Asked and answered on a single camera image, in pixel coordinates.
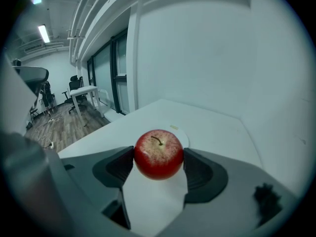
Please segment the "chair headrest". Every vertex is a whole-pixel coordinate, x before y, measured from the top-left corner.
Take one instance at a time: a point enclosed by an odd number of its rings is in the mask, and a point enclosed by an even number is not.
[[[76,80],[78,80],[77,76],[70,77],[70,81],[76,81]]]

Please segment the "black window frame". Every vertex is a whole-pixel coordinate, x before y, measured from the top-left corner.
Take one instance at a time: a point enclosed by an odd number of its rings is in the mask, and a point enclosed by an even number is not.
[[[91,58],[87,61],[88,77],[90,75],[90,73],[89,73],[90,72],[89,66],[91,66],[91,68],[92,68],[92,76],[93,76],[93,83],[94,83],[95,86],[98,86],[96,84],[96,80],[95,80],[94,58],[103,49],[105,49],[106,47],[108,47],[110,45],[110,74],[111,74],[111,86],[112,86],[112,92],[113,92],[114,106],[115,106],[115,111],[117,113],[120,113],[120,114],[123,114],[123,115],[126,115],[126,114],[123,113],[121,108],[120,108],[119,95],[118,95],[118,89],[117,89],[117,82],[120,82],[120,81],[127,82],[127,77],[126,77],[126,75],[125,76],[118,76],[116,43],[117,43],[119,38],[121,38],[121,37],[123,37],[125,35],[127,36],[127,31],[128,31],[128,28],[126,28],[125,30],[121,31],[119,34],[111,37],[111,39],[108,42],[106,42],[98,51],[96,51],[96,53],[93,54],[91,56]]]

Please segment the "wooden floor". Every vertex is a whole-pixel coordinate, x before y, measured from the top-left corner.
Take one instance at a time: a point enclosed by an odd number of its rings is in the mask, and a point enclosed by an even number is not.
[[[94,110],[88,102],[85,102],[85,105],[80,107],[83,121],[86,123],[86,126],[83,127],[75,109],[70,114],[68,113],[72,106],[73,104],[63,104],[51,116],[41,114],[35,119],[33,127],[26,132],[25,137],[38,141],[42,147],[47,147],[51,140],[58,153],[84,136],[110,123],[107,119],[102,118],[100,113]]]

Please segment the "red apple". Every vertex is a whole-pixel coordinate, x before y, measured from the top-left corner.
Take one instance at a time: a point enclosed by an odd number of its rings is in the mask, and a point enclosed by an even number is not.
[[[167,179],[181,167],[183,148],[173,133],[152,130],[136,142],[134,159],[145,176],[155,180]]]

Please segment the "yellow sticker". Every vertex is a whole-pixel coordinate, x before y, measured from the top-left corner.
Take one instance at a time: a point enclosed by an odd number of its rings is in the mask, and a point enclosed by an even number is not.
[[[178,130],[178,128],[176,126],[174,126],[174,125],[170,125],[170,127],[172,127],[173,129]]]

